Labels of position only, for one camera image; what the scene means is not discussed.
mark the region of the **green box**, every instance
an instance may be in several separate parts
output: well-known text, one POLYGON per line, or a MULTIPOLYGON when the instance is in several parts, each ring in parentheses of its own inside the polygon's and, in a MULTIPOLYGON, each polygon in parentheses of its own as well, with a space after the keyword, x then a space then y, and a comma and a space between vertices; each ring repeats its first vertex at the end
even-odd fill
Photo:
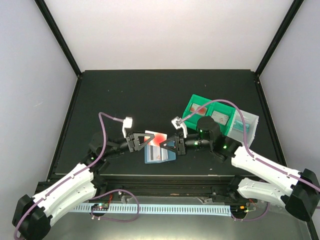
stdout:
MULTIPOLYGON (((186 106, 186 108, 184 110, 182 118, 184 118, 184 117, 186 117, 186 116, 188 116, 189 114, 192 113, 190 111, 190 108, 191 108, 192 104, 198 104, 198 105, 201 106, 201 105, 206 104, 207 102, 210 102, 210 101, 211 101, 210 99, 207 99, 207 98, 204 98, 202 96, 198 96, 198 95, 193 94, 191 99, 190 99, 190 101, 189 101, 189 103, 188 103, 188 105, 186 106)), ((210 105, 206 106, 206 108, 207 108, 207 111, 206 111, 205 115, 208 116, 210 105)), ((195 114, 192 117, 190 117, 188 120, 186 120, 184 123, 188 128, 196 130, 197 122, 202 117, 203 117, 202 115, 195 114)))
MULTIPOLYGON (((185 111, 183 112, 182 118, 185 118, 186 116, 188 116, 189 114, 192 113, 190 111, 192 104, 197 104, 197 105, 202 106, 203 104, 206 104, 210 101, 211 101, 210 99, 193 94, 188 105, 185 108, 185 111)), ((213 103, 209 104, 208 106, 206 106, 206 108, 207 108, 207 111, 205 113, 205 116, 211 117, 213 112, 217 111, 217 112, 225 114, 229 117, 226 125, 219 123, 220 130, 221 130, 222 134, 226 136, 229 133, 230 128, 232 127, 236 109, 234 107, 227 106, 227 105, 219 103, 219 102, 213 102, 213 103)), ((195 114, 192 117, 190 117, 188 120, 185 121, 185 125, 190 129, 196 130, 197 122, 202 117, 203 117, 202 115, 195 114)))
POLYGON ((211 116, 214 111, 225 114, 229 117, 226 125, 218 123, 220 125, 220 130, 221 130, 222 134, 227 136, 230 131, 230 128, 232 127, 232 124, 234 122, 236 109, 232 106, 228 106, 228 105, 225 105, 220 102, 214 102, 214 103, 210 104, 208 116, 211 116))

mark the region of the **purple cable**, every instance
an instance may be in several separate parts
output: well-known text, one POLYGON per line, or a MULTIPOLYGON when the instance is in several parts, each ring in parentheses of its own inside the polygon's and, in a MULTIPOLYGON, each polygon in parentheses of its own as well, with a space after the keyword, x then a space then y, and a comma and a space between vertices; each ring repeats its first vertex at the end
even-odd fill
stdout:
POLYGON ((282 173, 284 175, 288 174, 286 171, 284 171, 284 170, 282 170, 282 169, 280 169, 280 168, 278 168, 276 166, 273 166, 273 165, 261 160, 260 158, 255 158, 255 160, 257 160, 258 162, 260 162, 260 163, 262 163, 262 164, 264 164, 264 165, 266 165, 266 166, 268 166, 268 167, 270 167, 270 168, 272 168, 272 169, 274 169, 274 170, 276 170, 276 171, 278 171, 278 172, 280 172, 280 173, 282 173))
POLYGON ((317 187, 316 185, 312 184, 311 182, 308 182, 307 180, 304 180, 304 179, 302 179, 300 177, 297 177, 295 175, 292 175, 292 174, 289 174, 288 177, 294 178, 294 179, 296 179, 296 180, 308 185, 309 187, 315 189, 316 191, 318 191, 320 193, 320 188, 317 187))
POLYGON ((114 219, 114 218, 103 217, 103 216, 98 217, 98 216, 94 216, 94 214, 93 214, 94 209, 92 209, 92 211, 91 211, 91 216, 92 216, 93 218, 100 218, 100 219, 102 219, 102 220, 109 220, 109 221, 118 222, 118 223, 130 223, 130 222, 132 222, 132 221, 134 221, 134 220, 136 220, 136 219, 138 218, 138 216, 139 216, 139 209, 140 209, 138 199, 136 198, 135 195, 133 195, 131 192, 129 192, 129 191, 127 191, 127 190, 124 190, 124 189, 115 189, 115 190, 112 190, 112 191, 108 191, 108 192, 106 192, 106 193, 104 193, 104 194, 102 194, 102 195, 100 195, 100 196, 95 196, 95 197, 91 198, 90 200, 99 199, 99 198, 102 198, 102 197, 104 197, 104 196, 106 196, 106 195, 109 195, 109 194, 112 194, 112 193, 116 193, 116 192, 127 193, 127 194, 129 194, 131 197, 134 198, 134 200, 135 200, 135 202, 136 202, 136 205, 137 205, 137 211, 136 211, 135 216, 134 216, 133 218, 131 218, 131 219, 128 219, 128 220, 120 220, 120 219, 114 219))
POLYGON ((252 221, 256 221, 256 220, 262 219, 265 215, 267 215, 269 209, 270 209, 270 203, 268 202, 267 205, 266 205, 266 209, 265 209, 264 213, 262 215, 260 215, 260 216, 257 216, 257 217, 252 218, 252 219, 241 219, 241 218, 235 218, 235 216, 231 213, 231 217, 235 221, 252 222, 252 221))
MULTIPOLYGON (((96 158, 95 161, 93 161, 91 164, 89 164, 88 166, 84 167, 83 169, 77 171, 74 176, 82 173, 83 171, 85 171, 86 169, 89 169, 91 168, 93 165, 95 165, 103 156, 104 152, 105 152, 105 149, 106 149, 106 146, 107 146, 107 141, 108 141, 108 136, 107 136, 107 133, 106 133, 106 128, 105 128, 105 125, 104 125, 104 121, 102 119, 102 116, 105 116, 111 120, 114 120, 114 121, 117 121, 117 122, 121 122, 123 123, 123 120, 122 119, 119 119, 119 118, 116 118, 116 117, 113 117, 113 116, 110 116, 108 114, 105 114, 104 112, 99 112, 98 114, 99 116, 99 120, 100 120, 100 124, 101 124, 101 128, 102 128, 102 133, 103 133, 103 146, 102 146, 102 150, 99 154, 99 156, 96 158)), ((63 185, 65 182, 69 181, 70 179, 72 179, 70 176, 67 177, 66 179, 64 179, 62 182, 60 182, 59 184, 57 184, 54 188, 52 188, 50 191, 48 191, 46 194, 45 194, 45 197, 48 197, 53 191, 55 191, 57 188, 59 188, 61 185, 63 185)), ((26 212, 25 214, 22 216, 22 218, 20 219, 20 221, 18 222, 18 224, 16 225, 15 227, 15 230, 14 230, 14 239, 15 240, 24 240, 23 237, 18 237, 17 234, 18 234, 18 230, 22 224, 22 222, 25 220, 25 218, 28 216, 28 214, 39 204, 43 201, 44 199, 41 198, 39 201, 37 201, 35 204, 33 204, 26 212)))

